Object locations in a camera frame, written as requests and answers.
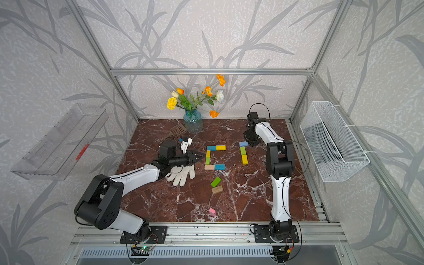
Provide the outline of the light blue block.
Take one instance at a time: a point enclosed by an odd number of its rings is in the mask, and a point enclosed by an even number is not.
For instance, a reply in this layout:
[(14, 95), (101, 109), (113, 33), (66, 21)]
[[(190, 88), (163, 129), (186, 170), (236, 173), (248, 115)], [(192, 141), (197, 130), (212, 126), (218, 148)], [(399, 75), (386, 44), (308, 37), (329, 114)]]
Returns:
[(249, 146), (249, 143), (247, 141), (239, 142), (240, 147), (246, 147)]

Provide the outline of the light wood block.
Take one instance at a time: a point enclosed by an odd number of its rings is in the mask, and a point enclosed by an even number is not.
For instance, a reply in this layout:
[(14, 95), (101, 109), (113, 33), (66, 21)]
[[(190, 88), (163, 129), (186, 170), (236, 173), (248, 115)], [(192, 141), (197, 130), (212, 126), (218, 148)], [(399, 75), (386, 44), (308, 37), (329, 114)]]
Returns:
[(205, 165), (204, 167), (205, 170), (215, 170), (215, 165)]

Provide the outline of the lime green block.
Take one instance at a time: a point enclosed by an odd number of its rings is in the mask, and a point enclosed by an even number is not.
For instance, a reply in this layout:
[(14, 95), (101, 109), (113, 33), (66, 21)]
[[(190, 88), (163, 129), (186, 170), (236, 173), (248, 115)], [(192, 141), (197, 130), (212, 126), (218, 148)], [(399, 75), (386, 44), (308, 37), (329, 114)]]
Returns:
[(241, 155), (242, 156), (247, 156), (247, 152), (246, 152), (246, 149), (245, 149), (244, 146), (243, 147), (240, 147), (240, 151), (241, 151)]

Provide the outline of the large yellow block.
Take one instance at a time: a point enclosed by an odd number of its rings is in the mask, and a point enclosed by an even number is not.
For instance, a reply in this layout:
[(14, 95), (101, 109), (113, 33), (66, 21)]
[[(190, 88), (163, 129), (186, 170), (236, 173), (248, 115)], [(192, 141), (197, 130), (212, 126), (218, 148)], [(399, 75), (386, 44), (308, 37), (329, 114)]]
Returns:
[(216, 145), (216, 151), (225, 151), (226, 150), (226, 146), (225, 145)]

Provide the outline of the dark green block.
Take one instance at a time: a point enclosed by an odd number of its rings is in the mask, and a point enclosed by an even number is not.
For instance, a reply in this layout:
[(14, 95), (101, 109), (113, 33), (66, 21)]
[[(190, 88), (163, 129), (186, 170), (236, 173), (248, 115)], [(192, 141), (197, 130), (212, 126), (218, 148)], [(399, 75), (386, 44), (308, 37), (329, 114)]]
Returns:
[(216, 177), (215, 180), (211, 183), (211, 186), (213, 188), (217, 187), (221, 182), (221, 178), (220, 177)]

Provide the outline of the dark wood block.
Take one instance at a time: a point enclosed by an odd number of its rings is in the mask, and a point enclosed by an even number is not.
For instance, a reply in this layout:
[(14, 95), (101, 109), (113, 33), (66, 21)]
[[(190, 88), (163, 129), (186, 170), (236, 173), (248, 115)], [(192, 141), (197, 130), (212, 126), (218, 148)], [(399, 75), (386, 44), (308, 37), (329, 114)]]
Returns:
[(217, 186), (212, 188), (212, 193), (213, 194), (219, 194), (222, 193), (224, 191), (223, 186)]

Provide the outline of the small yellow block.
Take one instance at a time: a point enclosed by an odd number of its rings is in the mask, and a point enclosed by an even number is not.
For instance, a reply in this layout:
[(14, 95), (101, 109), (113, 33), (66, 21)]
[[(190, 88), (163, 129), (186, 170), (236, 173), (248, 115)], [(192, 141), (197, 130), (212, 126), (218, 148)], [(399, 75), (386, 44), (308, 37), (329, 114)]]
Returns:
[(242, 157), (242, 164), (243, 165), (248, 165), (248, 158), (247, 155), (241, 155)]

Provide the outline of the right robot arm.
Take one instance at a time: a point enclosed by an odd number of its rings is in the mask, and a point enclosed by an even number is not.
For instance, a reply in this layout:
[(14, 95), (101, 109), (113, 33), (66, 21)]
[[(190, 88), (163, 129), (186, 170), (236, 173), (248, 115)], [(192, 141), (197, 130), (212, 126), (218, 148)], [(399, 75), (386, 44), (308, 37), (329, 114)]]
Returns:
[(273, 207), (269, 233), (272, 239), (282, 241), (292, 231), (292, 217), (289, 210), (289, 185), (295, 169), (294, 147), (290, 140), (284, 140), (265, 119), (256, 112), (247, 115), (248, 126), (244, 137), (249, 145), (266, 145), (266, 170), (271, 177)]

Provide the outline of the white cotton glove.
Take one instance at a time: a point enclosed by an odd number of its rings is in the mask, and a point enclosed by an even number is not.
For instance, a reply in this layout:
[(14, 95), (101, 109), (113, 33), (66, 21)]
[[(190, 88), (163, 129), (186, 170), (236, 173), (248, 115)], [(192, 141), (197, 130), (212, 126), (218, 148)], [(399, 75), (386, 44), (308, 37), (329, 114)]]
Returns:
[(183, 187), (187, 181), (187, 177), (190, 179), (195, 178), (194, 165), (186, 167), (174, 167), (172, 173), (167, 175), (167, 181), (172, 182), (173, 186)]

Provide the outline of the blue glass vase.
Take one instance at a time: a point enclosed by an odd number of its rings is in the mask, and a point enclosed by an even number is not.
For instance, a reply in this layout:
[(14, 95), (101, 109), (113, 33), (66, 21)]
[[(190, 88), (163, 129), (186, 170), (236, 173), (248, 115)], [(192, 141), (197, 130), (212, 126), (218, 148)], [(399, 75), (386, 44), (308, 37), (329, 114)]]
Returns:
[(196, 134), (203, 130), (202, 115), (197, 109), (186, 110), (183, 121), (185, 128), (191, 134)]

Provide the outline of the artificial flowers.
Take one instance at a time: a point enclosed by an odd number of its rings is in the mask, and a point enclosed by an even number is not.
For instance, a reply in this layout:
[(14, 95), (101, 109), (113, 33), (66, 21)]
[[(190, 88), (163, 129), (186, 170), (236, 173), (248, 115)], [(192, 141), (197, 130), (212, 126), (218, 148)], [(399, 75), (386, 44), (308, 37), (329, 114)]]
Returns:
[(218, 90), (216, 93), (212, 91), (212, 86), (219, 84), (221, 87), (224, 87), (226, 84), (225, 77), (223, 75), (216, 75), (217, 81), (213, 83), (211, 86), (206, 86), (205, 90), (194, 97), (192, 94), (189, 96), (185, 96), (184, 90), (178, 88), (176, 91), (171, 93), (171, 98), (167, 101), (167, 108), (169, 110), (174, 110), (176, 107), (179, 109), (184, 109), (185, 113), (189, 118), (193, 118), (195, 120), (200, 120), (195, 114), (198, 106), (203, 106), (203, 102), (214, 105), (215, 102), (223, 103), (224, 101), (224, 91), (222, 89)]

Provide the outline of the left circuit board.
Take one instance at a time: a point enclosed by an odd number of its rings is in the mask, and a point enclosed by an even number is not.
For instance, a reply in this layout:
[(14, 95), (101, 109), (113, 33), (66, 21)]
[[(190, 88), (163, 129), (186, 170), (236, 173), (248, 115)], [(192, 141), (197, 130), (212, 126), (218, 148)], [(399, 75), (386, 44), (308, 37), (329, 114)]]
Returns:
[(156, 245), (145, 246), (145, 245), (133, 245), (130, 248), (130, 257), (146, 257), (153, 253)]

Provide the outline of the clear plastic shelf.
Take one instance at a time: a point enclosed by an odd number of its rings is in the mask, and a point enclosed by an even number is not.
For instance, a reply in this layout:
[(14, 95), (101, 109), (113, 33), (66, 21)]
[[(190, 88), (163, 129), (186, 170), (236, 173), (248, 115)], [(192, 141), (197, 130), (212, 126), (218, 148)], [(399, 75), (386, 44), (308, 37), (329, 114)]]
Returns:
[(65, 180), (107, 120), (104, 108), (75, 104), (11, 172), (26, 180)]

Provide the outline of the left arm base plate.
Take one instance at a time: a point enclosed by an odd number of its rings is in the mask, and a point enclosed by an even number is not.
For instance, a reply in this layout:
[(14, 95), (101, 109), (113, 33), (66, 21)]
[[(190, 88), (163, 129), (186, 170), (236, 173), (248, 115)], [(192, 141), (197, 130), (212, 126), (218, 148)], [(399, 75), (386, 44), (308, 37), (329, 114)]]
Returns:
[(120, 244), (164, 244), (167, 226), (149, 226), (142, 227), (136, 234), (131, 234), (126, 231), (122, 233)]

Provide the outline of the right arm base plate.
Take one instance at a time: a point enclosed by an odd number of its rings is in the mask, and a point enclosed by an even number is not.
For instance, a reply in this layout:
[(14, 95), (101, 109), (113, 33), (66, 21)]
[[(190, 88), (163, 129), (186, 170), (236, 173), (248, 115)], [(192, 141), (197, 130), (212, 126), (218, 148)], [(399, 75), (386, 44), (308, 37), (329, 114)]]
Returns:
[(299, 233), (295, 225), (291, 226), (291, 229), (284, 231), (277, 231), (271, 228), (269, 225), (258, 225), (251, 224), (249, 229), (255, 237), (255, 243), (264, 244), (264, 243), (278, 243), (278, 244), (294, 244), (300, 243)]

